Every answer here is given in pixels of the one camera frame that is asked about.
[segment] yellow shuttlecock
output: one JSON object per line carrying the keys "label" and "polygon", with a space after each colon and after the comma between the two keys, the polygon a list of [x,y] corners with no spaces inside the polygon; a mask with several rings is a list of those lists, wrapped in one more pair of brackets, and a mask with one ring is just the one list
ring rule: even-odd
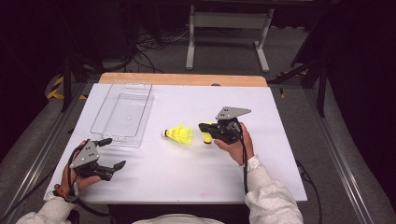
{"label": "yellow shuttlecock", "polygon": [[177,125],[175,128],[163,131],[163,136],[173,139],[179,143],[189,145],[192,139],[192,128]]}

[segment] clear plastic box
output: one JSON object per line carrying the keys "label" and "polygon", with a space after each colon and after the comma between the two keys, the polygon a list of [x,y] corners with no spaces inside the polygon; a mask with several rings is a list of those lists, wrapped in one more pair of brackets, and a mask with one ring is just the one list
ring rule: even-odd
{"label": "clear plastic box", "polygon": [[152,85],[112,84],[91,127],[111,145],[140,147],[154,96]]}

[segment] human hand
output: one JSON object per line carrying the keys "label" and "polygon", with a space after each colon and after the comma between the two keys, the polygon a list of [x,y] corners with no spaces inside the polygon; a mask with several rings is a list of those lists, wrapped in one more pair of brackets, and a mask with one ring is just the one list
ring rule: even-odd
{"label": "human hand", "polygon": [[[243,140],[244,140],[245,146],[247,148],[247,159],[250,159],[254,156],[253,143],[251,141],[250,134],[249,134],[245,124],[242,122],[240,122],[240,124],[241,124],[242,131],[243,131]],[[227,145],[223,141],[221,141],[219,139],[215,139],[214,143],[219,148],[230,153],[231,158],[233,158],[233,160],[238,162],[239,165],[244,164],[243,147],[242,147],[242,143],[240,141],[237,141],[233,144]]]}
{"label": "human hand", "polygon": [[[86,144],[86,141],[83,141],[80,146],[84,146]],[[73,159],[78,155],[79,151],[77,151],[73,157]],[[64,167],[64,172],[62,175],[62,182],[61,182],[61,189],[62,192],[66,193],[69,191],[69,184],[68,184],[68,177],[67,177],[67,173],[68,173],[68,167],[69,165],[66,164],[66,166]],[[87,188],[88,186],[97,183],[101,180],[99,175],[93,175],[93,176],[89,176],[87,178],[82,178],[80,176],[77,176],[76,172],[74,169],[70,170],[70,179],[72,181],[72,185],[73,185],[73,181],[76,180],[75,182],[78,184],[78,190],[82,191],[85,188]]]}

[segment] metal frame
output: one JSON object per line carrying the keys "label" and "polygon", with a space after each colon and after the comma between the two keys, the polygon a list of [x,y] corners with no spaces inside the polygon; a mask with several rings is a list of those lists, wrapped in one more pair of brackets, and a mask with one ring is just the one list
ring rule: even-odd
{"label": "metal frame", "polygon": [[[73,107],[78,101],[79,96],[82,94],[83,90],[85,88],[84,83],[78,83],[76,84],[76,88],[73,92],[73,97],[70,102],[70,105],[67,107],[67,109],[60,114],[60,116],[57,118],[55,121],[55,124],[46,140],[44,143],[43,147],[40,149],[40,151],[37,153],[37,156],[35,157],[35,161],[33,162],[32,166],[30,167],[29,171],[27,172],[25,178],[23,179],[20,188],[18,189],[17,193],[15,194],[14,198],[12,199],[11,203],[9,204],[6,212],[14,205],[16,204],[27,192],[29,192],[34,186],[35,182],[37,179],[40,177],[40,174],[47,162],[47,159],[50,156],[50,153],[52,152],[56,141],[58,140],[58,137],[60,135],[60,131],[62,127],[65,125],[70,113],[73,111]],[[17,222],[17,217],[19,216],[19,213],[22,210],[24,203],[21,203],[15,210],[14,212],[9,216],[7,219],[7,224],[13,224]]]}
{"label": "metal frame", "polygon": [[316,99],[313,91],[305,89],[304,94],[309,103],[309,106],[315,114],[315,118],[317,119],[320,130],[322,131],[322,134],[326,139],[326,144],[329,148],[329,153],[332,157],[332,161],[334,162],[335,168],[340,175],[341,181],[343,182],[346,189],[346,194],[348,195],[349,200],[351,201],[352,206],[355,209],[355,213],[360,223],[374,223],[367,209],[367,206],[364,203],[363,198],[361,197],[361,191],[359,190],[355,177],[350,171],[349,165],[344,158],[344,154],[333,141],[332,132],[330,131],[327,120],[323,118],[318,112],[318,109],[316,107]]}
{"label": "metal frame", "polygon": [[265,58],[262,47],[265,37],[271,25],[274,10],[269,9],[267,14],[244,14],[244,13],[216,13],[216,12],[195,12],[195,7],[190,9],[190,42],[187,51],[186,69],[192,70],[195,52],[195,27],[218,27],[218,28],[242,28],[260,29],[261,38],[254,42],[254,46],[259,57],[260,66],[264,73],[268,73],[270,68]]}

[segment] white table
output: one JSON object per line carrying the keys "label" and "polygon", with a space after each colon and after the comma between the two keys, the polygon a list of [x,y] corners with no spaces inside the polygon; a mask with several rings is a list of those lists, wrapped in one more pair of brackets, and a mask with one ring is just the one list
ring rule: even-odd
{"label": "white table", "polygon": [[[96,136],[90,129],[110,84],[95,84],[67,144],[48,190],[60,183],[72,150]],[[273,178],[283,182],[296,201],[306,201],[290,145],[271,90],[267,87],[153,85],[154,102],[142,144],[99,147],[98,163],[112,167],[126,160],[111,181],[101,181],[81,194],[88,203],[243,203],[243,173],[228,153],[206,145],[198,123],[216,121],[223,106],[250,108],[239,117],[253,139],[256,154]],[[161,136],[178,124],[193,128],[190,146]]]}

